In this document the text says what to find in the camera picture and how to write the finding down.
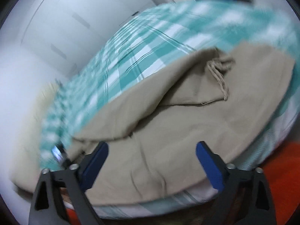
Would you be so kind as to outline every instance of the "beige cloth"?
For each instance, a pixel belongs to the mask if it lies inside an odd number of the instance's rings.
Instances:
[[[230,53],[235,63],[221,54],[208,49],[173,62],[104,106],[74,137],[109,143],[87,191],[93,205],[145,202],[199,183],[206,177],[195,155],[201,140],[225,162],[251,144],[283,98],[294,60],[249,43]],[[75,140],[70,152],[83,148]]]
[[[40,176],[40,149],[42,121],[59,89],[58,84],[48,84],[37,95],[30,111],[22,120],[22,127],[14,143],[10,163],[10,180],[19,188],[34,192]]]

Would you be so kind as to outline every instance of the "mattress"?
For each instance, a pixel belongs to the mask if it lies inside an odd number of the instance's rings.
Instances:
[[[122,27],[80,74],[61,87],[43,123],[40,168],[59,167],[51,148],[68,149],[106,103],[145,77],[195,50],[230,51],[242,40],[272,45],[296,60],[285,98],[269,124],[234,163],[250,170],[287,136],[300,111],[300,29],[285,15],[230,0],[197,0],[148,9]],[[213,198],[205,180],[170,197],[134,205],[94,206],[102,218],[135,218],[176,211]]]

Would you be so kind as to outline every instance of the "white wall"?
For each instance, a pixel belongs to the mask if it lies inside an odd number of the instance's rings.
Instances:
[[[19,0],[0,29],[0,193],[21,225],[28,224],[30,203],[15,192],[9,180],[18,130],[39,90],[67,78],[15,43],[19,26],[34,0]]]

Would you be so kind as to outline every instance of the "small device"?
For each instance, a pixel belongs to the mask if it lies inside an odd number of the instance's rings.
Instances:
[[[54,149],[58,160],[61,149]],[[33,194],[29,225],[70,225],[60,188],[66,188],[72,205],[82,225],[101,225],[101,219],[95,213],[85,195],[93,186],[98,173],[108,156],[108,144],[99,142],[95,150],[84,157],[80,164],[72,164],[65,170],[51,172],[49,168],[41,171]]]
[[[51,152],[55,161],[57,161],[62,168],[66,169],[71,165],[71,161],[68,158],[64,145],[61,142],[56,144],[52,148]]]

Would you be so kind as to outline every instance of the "orange blanket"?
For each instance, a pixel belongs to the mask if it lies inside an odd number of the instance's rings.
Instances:
[[[300,204],[300,143],[284,143],[262,168],[269,181],[277,225],[284,225]]]

